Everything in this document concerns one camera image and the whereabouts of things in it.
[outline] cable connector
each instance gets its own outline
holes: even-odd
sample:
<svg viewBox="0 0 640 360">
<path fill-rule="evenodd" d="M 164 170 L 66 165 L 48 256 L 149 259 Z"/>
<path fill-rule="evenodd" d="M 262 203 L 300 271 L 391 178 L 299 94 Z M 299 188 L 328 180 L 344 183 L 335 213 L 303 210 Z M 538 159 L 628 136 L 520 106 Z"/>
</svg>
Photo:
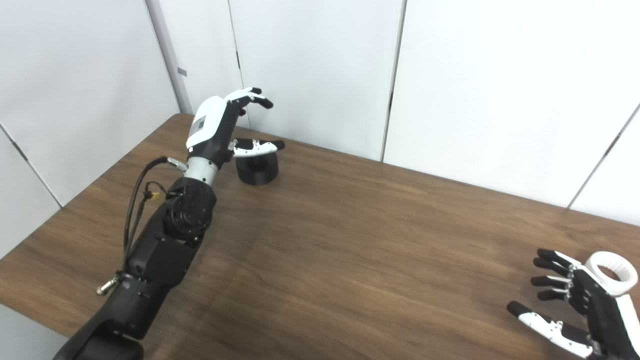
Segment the cable connector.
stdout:
<svg viewBox="0 0 640 360">
<path fill-rule="evenodd" d="M 174 158 L 167 158 L 166 162 L 169 163 L 169 165 L 171 165 L 171 166 L 175 167 L 176 169 L 180 170 L 181 172 L 185 172 L 189 168 L 187 166 L 187 164 L 181 162 L 180 160 L 176 160 Z"/>
<path fill-rule="evenodd" d="M 99 286 L 95 290 L 95 293 L 98 296 L 105 296 L 105 295 L 107 295 L 109 293 L 109 290 L 111 290 L 119 282 L 120 282 L 120 278 L 117 275 L 114 275 L 113 278 L 111 280 L 107 281 L 107 283 L 105 285 Z"/>
<path fill-rule="evenodd" d="M 159 192 L 151 192 L 149 190 L 145 190 L 144 192 L 142 192 L 142 196 L 143 199 L 142 201 L 147 201 L 147 200 L 154 200 L 160 197 L 160 193 Z"/>
</svg>

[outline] white circular handle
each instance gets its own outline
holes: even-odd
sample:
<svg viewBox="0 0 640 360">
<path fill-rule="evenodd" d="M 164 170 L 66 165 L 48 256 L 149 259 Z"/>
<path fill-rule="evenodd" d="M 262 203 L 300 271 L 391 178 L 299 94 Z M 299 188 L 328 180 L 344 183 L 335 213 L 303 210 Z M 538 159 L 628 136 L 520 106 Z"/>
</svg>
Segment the white circular handle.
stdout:
<svg viewBox="0 0 640 360">
<path fill-rule="evenodd" d="M 638 282 L 638 272 L 631 263 L 618 254 L 608 251 L 594 252 L 584 264 L 602 283 L 602 287 L 611 296 L 620 296 L 631 290 Z M 606 276 L 598 266 L 613 271 L 620 279 Z"/>
</svg>

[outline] wood grain surface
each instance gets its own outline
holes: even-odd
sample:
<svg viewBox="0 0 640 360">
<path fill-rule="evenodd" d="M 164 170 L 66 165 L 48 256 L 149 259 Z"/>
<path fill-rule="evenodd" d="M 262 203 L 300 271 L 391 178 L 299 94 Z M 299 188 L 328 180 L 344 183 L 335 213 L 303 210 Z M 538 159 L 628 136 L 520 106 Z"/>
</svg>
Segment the wood grain surface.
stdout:
<svg viewBox="0 0 640 360">
<path fill-rule="evenodd" d="M 152 158 L 184 158 L 191 119 L 172 117 L 2 259 L 0 302 L 66 336 L 84 324 L 120 264 L 135 179 Z M 213 224 L 147 359 L 572 359 L 505 310 L 519 300 L 582 325 L 536 300 L 536 249 L 640 265 L 638 227 L 293 141 L 279 161 L 266 186 L 233 163 L 218 174 Z"/>
</svg>

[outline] black cylindrical object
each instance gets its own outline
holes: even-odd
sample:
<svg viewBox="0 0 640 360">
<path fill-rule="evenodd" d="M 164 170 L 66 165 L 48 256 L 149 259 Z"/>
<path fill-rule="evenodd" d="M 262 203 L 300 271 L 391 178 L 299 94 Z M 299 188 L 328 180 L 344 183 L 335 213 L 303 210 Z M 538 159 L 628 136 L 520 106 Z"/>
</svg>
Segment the black cylindrical object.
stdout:
<svg viewBox="0 0 640 360">
<path fill-rule="evenodd" d="M 278 156 L 275 152 L 252 158 L 236 158 L 238 177 L 243 183 L 259 186 L 278 176 Z"/>
</svg>

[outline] black robotic arm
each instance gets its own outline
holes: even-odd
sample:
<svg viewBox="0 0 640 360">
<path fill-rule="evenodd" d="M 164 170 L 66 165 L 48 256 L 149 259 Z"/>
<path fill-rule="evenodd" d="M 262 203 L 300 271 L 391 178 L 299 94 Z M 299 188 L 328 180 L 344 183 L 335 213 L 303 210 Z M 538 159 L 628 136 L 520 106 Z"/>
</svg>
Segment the black robotic arm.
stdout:
<svg viewBox="0 0 640 360">
<path fill-rule="evenodd" d="M 124 231 L 122 269 L 98 288 L 106 295 L 98 312 L 60 349 L 54 360 L 140 360 L 144 351 L 136 341 L 147 334 L 169 291 L 184 278 L 203 235 L 211 224 L 216 196 L 212 184 L 222 165 L 234 156 L 261 156 L 284 148 L 283 141 L 236 139 L 231 141 L 238 116 L 256 102 L 273 103 L 258 88 L 211 97 L 199 107 L 187 140 L 188 162 L 158 158 L 143 170 L 134 187 Z M 152 167 L 168 163 L 184 172 L 166 191 L 163 204 L 150 217 L 137 241 L 129 230 L 138 188 Z M 143 194 L 142 203 L 150 197 Z"/>
</svg>

